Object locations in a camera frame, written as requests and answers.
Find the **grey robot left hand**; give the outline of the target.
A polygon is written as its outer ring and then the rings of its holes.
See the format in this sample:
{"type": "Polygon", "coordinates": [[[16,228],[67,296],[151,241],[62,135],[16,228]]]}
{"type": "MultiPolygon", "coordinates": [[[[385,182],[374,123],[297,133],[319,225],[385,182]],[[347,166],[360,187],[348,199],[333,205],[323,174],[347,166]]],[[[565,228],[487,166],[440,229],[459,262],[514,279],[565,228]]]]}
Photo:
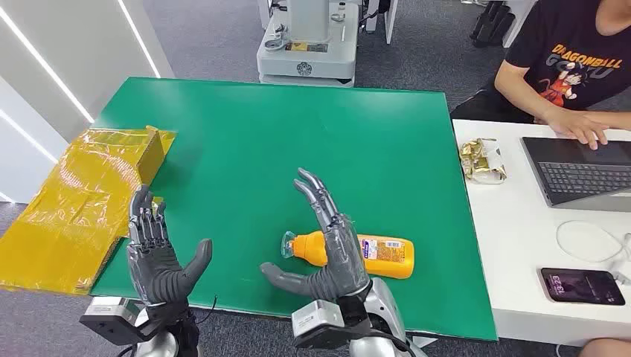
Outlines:
{"type": "Polygon", "coordinates": [[[153,207],[154,195],[142,184],[129,203],[127,262],[132,284],[148,306],[186,303],[213,255],[211,239],[202,239],[192,260],[179,262],[170,241],[164,211],[166,202],[153,207]]]}

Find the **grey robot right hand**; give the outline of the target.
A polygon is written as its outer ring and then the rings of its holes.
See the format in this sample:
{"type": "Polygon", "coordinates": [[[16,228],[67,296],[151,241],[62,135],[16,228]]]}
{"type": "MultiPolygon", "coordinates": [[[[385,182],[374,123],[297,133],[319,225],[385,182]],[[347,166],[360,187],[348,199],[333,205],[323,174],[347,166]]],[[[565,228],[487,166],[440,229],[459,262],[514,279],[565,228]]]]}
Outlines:
{"type": "Polygon", "coordinates": [[[333,301],[360,293],[371,279],[360,254],[353,223],[337,209],[317,175],[302,167],[298,168],[298,175],[300,178],[293,184],[304,194],[315,213],[324,236],[327,263],[309,275],[289,273],[269,262],[260,264],[260,271],[273,286],[316,300],[333,301]]]}

